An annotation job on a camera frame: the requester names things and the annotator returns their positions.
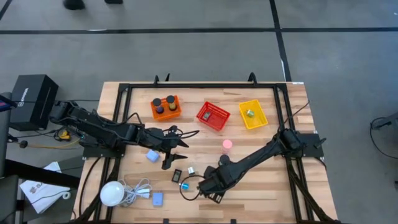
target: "blue cube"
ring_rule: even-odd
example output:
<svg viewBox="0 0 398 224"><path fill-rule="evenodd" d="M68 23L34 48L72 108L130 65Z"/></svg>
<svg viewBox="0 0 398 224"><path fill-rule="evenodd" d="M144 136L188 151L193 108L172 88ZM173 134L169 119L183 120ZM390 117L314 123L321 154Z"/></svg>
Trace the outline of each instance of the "blue cube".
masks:
<svg viewBox="0 0 398 224"><path fill-rule="evenodd" d="M156 162L156 160L159 158L159 154L153 150L149 150L149 152L147 153L147 158L151 162Z"/></svg>

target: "white light bulb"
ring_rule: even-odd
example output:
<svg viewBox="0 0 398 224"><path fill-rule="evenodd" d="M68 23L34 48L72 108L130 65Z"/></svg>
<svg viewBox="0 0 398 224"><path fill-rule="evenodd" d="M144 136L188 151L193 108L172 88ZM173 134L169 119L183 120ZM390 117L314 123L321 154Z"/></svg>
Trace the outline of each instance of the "white light bulb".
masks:
<svg viewBox="0 0 398 224"><path fill-rule="evenodd" d="M124 187L118 181L110 181L101 189L99 197L104 205L113 207L122 201L124 197Z"/></svg>

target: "pink object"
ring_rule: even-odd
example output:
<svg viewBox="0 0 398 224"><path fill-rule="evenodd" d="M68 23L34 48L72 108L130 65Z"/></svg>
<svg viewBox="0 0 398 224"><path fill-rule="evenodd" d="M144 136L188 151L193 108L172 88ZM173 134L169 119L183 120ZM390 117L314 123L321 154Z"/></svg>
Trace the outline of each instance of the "pink object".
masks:
<svg viewBox="0 0 398 224"><path fill-rule="evenodd" d="M223 141L223 147L221 149L221 153L222 154L228 154L229 151L231 150L231 148L232 148L232 141L228 140L228 139L224 140Z"/></svg>

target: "gray floor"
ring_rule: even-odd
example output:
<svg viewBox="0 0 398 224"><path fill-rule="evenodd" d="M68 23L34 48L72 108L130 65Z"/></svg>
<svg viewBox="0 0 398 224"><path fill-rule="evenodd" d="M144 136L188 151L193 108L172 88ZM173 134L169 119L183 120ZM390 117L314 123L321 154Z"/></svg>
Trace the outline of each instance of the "gray floor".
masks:
<svg viewBox="0 0 398 224"><path fill-rule="evenodd" d="M13 0L0 30L272 27L266 0L126 0L122 6L86 0L71 12L61 1ZM392 0L276 0L282 27L398 26ZM378 153L369 122L398 111L398 33L283 34L293 81L306 84L324 150L339 219L396 223L398 162ZM0 89L11 91L20 74L45 73L60 85L58 99L97 99L104 81L282 81L275 34L0 35ZM96 103L81 103L91 109ZM380 147L398 156L396 132L374 133ZM54 144L46 137L31 142ZM27 150L10 145L7 157L44 166L80 156L80 150ZM65 210L72 209L65 205ZM48 212L31 223L67 220Z"/></svg>

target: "white paper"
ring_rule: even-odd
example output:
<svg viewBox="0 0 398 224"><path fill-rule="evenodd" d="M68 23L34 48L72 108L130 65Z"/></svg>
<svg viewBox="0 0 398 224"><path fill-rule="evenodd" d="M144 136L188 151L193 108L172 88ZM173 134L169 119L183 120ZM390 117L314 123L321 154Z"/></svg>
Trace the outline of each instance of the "white paper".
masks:
<svg viewBox="0 0 398 224"><path fill-rule="evenodd" d="M50 165L44 167L44 169L61 173L58 162L52 162ZM38 214L46 211L46 209L48 209L54 202L62 197L63 194L65 194L65 191L70 190L69 187L44 184L31 180L23 182L19 187L22 189L22 191L25 193L26 197L31 203L42 197L54 195L53 197L43 198L38 202L32 204Z"/></svg>

